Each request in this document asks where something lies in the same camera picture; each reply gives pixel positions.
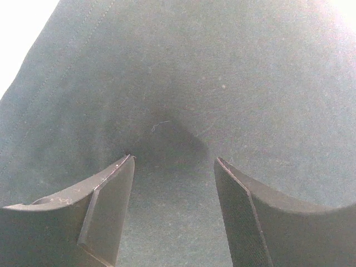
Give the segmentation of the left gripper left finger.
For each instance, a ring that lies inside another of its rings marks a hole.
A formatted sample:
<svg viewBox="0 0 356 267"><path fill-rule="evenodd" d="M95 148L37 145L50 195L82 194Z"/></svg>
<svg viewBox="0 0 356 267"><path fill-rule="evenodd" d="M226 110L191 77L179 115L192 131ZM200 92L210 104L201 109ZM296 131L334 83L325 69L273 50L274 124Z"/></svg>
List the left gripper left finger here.
<svg viewBox="0 0 356 267"><path fill-rule="evenodd" d="M134 169L128 155L32 204L1 208L1 265L115 266Z"/></svg>

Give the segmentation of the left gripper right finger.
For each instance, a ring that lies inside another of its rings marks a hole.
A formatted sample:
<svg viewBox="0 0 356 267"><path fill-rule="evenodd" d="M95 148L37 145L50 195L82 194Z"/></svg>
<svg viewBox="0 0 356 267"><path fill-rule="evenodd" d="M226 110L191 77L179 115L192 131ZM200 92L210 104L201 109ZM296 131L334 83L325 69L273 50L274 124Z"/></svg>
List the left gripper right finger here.
<svg viewBox="0 0 356 267"><path fill-rule="evenodd" d="M355 205L296 199L222 158L214 173L233 266L355 265Z"/></svg>

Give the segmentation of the black t-shirt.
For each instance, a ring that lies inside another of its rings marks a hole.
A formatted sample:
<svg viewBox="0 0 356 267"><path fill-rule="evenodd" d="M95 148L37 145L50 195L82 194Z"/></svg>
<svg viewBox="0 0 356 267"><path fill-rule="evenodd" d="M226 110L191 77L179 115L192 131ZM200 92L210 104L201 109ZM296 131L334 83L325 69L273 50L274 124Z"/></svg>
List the black t-shirt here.
<svg viewBox="0 0 356 267"><path fill-rule="evenodd" d="M119 266L231 266L217 157L355 202L355 28L328 1L60 1L1 99L1 205L126 154Z"/></svg>

